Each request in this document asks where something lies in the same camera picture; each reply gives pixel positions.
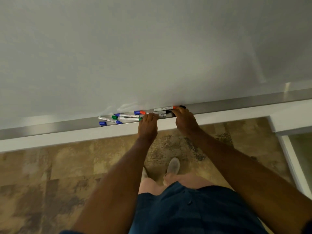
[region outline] hand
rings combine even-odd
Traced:
[[[157,114],[149,113],[144,115],[143,119],[140,120],[138,124],[139,139],[153,143],[154,139],[157,136],[157,120]]]
[[[201,131],[193,113],[188,109],[177,107],[171,111],[176,115],[177,128],[184,136],[190,138],[194,133]]]

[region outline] person's right arm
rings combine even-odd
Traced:
[[[301,233],[312,219],[312,201],[283,178],[200,129],[187,109],[178,107],[180,132],[199,147],[226,181],[276,234]]]

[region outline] person's left arm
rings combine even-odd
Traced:
[[[85,234],[128,233],[145,157],[157,136],[157,120],[158,115],[150,113],[139,122],[135,144],[102,177],[72,227],[73,231]]]

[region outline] person's left hand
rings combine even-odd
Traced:
[[[144,115],[143,119],[138,124],[138,137],[139,139],[146,140],[153,143],[157,136],[157,120],[158,115],[149,113]]]

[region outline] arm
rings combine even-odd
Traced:
[[[150,113],[139,122],[137,141],[102,177],[72,230],[85,234],[128,233],[145,157],[157,136],[157,119],[158,115]]]
[[[172,110],[183,135],[213,162],[233,189],[275,233],[295,234],[312,219],[312,201],[257,161],[200,129],[187,109]]]

